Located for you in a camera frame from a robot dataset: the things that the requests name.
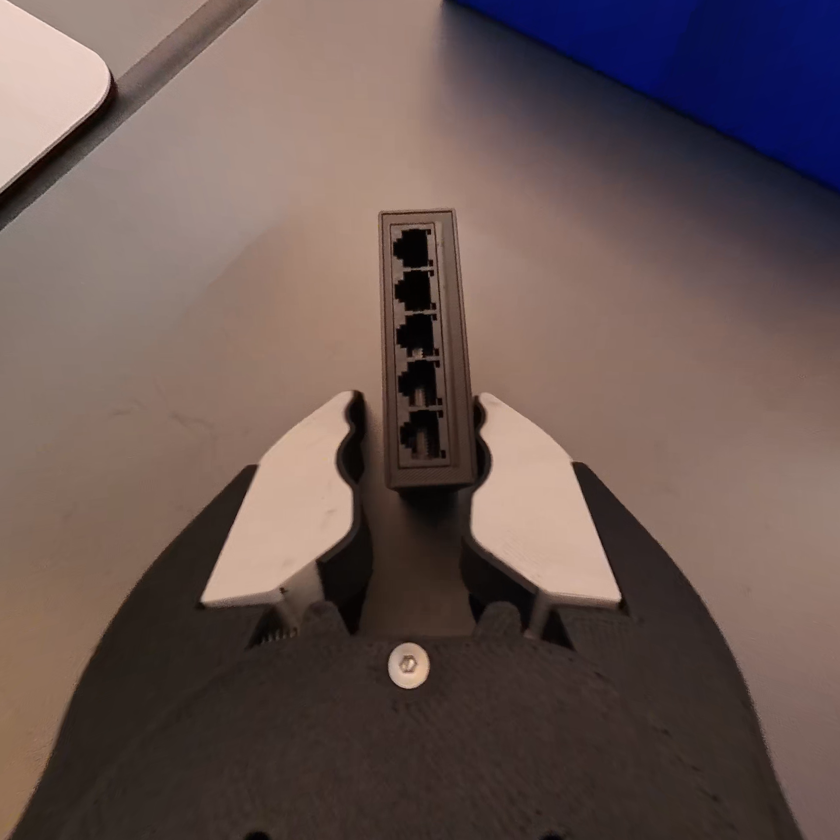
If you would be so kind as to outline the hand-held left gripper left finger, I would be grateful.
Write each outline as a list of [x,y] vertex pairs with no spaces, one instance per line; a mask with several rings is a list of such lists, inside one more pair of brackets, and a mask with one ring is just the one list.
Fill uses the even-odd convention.
[[261,456],[206,582],[206,608],[362,598],[373,568],[360,481],[364,396],[344,391]]

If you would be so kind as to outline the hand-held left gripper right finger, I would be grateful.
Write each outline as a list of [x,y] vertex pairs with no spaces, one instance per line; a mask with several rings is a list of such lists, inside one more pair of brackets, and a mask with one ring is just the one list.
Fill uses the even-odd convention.
[[483,392],[476,441],[486,473],[466,513],[467,546],[551,605],[615,610],[622,593],[568,452]]

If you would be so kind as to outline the black network switch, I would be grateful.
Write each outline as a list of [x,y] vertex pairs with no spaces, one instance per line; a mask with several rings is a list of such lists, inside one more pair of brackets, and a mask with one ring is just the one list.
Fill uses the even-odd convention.
[[455,210],[382,211],[378,230],[385,484],[461,490],[478,467]]

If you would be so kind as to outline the blue plastic bin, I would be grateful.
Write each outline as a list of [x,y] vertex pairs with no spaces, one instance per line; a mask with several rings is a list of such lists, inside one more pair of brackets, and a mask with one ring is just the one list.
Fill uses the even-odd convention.
[[838,190],[838,1],[460,4]]

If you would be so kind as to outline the white rounded plate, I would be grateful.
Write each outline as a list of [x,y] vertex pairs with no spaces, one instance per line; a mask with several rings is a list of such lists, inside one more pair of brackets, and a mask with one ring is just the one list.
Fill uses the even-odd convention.
[[1,192],[103,107],[113,88],[92,49],[1,2]]

